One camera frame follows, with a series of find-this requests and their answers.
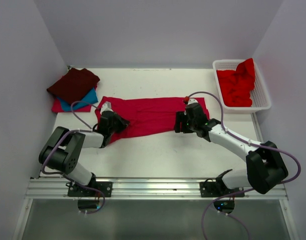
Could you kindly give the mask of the crimson t-shirt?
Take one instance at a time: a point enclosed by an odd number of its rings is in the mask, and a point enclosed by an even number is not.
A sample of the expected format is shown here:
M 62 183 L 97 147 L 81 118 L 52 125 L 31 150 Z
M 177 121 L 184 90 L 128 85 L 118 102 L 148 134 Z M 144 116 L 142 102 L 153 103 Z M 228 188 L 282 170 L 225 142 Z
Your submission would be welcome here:
M 121 99 L 104 96 L 98 108 L 101 108 L 107 101 L 111 103 L 114 112 L 130 121 L 125 130 L 113 134 L 110 143 L 120 139 L 173 131 L 176 112 L 185 110 L 182 97 Z

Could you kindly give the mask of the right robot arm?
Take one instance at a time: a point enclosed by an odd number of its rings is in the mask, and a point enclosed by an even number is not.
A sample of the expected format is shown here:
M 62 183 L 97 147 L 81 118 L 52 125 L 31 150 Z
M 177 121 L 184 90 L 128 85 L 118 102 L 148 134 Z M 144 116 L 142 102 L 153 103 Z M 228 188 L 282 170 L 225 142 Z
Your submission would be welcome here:
M 232 193 L 242 196 L 243 188 L 253 188 L 260 194 L 266 194 L 289 175 L 273 142 L 252 143 L 236 133 L 229 134 L 222 128 L 219 120 L 209 119 L 197 102 L 186 105 L 185 111 L 176 112 L 174 131 L 195 133 L 210 143 L 224 147 L 245 162 L 245 169 L 228 169 L 216 178 L 207 179 L 200 184 L 201 189 L 212 197 Z

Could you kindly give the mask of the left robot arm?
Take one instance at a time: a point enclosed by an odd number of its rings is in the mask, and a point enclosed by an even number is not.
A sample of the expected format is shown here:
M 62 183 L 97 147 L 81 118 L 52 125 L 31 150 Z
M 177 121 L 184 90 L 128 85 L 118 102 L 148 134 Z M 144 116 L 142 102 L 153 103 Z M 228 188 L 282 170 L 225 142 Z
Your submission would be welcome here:
M 112 182 L 97 181 L 96 175 L 78 160 L 82 149 L 106 147 L 112 136 L 126 130 L 129 124 L 130 121 L 116 112 L 106 110 L 89 130 L 57 127 L 39 154 L 41 171 L 46 175 L 59 174 L 68 178 L 69 197 L 111 197 Z

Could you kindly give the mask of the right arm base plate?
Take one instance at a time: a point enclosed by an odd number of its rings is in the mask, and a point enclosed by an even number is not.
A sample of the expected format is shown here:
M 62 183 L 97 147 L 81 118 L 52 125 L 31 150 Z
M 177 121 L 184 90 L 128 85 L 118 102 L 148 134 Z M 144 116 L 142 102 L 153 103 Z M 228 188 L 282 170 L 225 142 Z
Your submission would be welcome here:
M 215 179 L 206 179 L 199 182 L 200 196 L 202 198 L 218 198 L 228 194 L 234 194 L 234 197 L 242 198 L 244 193 L 238 193 L 243 190 L 238 188 L 228 189 L 223 183 L 217 182 Z

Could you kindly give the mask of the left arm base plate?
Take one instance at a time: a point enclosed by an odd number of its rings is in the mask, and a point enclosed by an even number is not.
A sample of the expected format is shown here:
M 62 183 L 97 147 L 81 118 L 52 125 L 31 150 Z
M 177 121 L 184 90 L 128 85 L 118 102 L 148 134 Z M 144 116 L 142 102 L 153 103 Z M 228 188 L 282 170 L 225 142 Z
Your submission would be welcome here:
M 68 187 L 68 197 L 111 197 L 113 183 L 111 181 L 96 181 L 91 186 L 79 186 L 72 182 L 65 184 Z

